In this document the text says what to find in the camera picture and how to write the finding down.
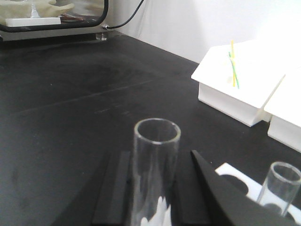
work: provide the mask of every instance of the white wall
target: white wall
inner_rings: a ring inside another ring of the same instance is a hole
[[[126,21],[139,2],[111,0],[109,25]],[[286,12],[300,15],[301,0],[145,0],[119,31],[199,63],[211,46],[257,38]]]

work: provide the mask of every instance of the black countertop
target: black countertop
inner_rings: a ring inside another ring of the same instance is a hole
[[[108,155],[130,151],[134,124],[149,117],[181,128],[187,186],[193,149],[259,183],[274,161],[301,169],[268,123],[249,128],[198,101],[196,63],[116,32],[78,37],[0,44],[0,225],[89,225]]]

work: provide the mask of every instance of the clear glass tube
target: clear glass tube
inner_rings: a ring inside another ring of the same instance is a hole
[[[180,136],[180,128],[165,119],[135,125],[130,226],[163,224],[170,211]]]
[[[271,164],[257,202],[285,216],[301,185],[301,172],[285,162]]]

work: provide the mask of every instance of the white plastic box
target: white plastic box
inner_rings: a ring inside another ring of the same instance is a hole
[[[258,41],[234,44],[238,88],[237,84],[233,86],[230,51],[231,45],[209,49],[191,76],[199,82],[198,99],[249,127],[261,120],[270,121],[271,114],[264,111],[264,106],[284,72]]]
[[[273,115],[268,135],[301,152],[301,68],[287,73],[265,111]]]
[[[9,18],[6,19],[8,27],[23,27],[23,26],[38,26],[61,24],[61,19],[58,17],[43,17],[43,18]]]

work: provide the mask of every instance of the black wire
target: black wire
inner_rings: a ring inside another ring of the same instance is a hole
[[[109,27],[107,26],[106,29],[115,29],[115,28],[120,28],[124,25],[126,25],[128,22],[131,21],[131,19],[133,19],[133,17],[135,16],[135,14],[138,12],[140,6],[142,5],[142,3],[144,2],[144,0],[141,0],[141,2],[139,3],[138,7],[136,8],[135,12],[132,14],[132,16],[127,20],[125,21],[123,24],[120,24],[120,25],[117,25],[117,26],[113,26],[113,27]]]

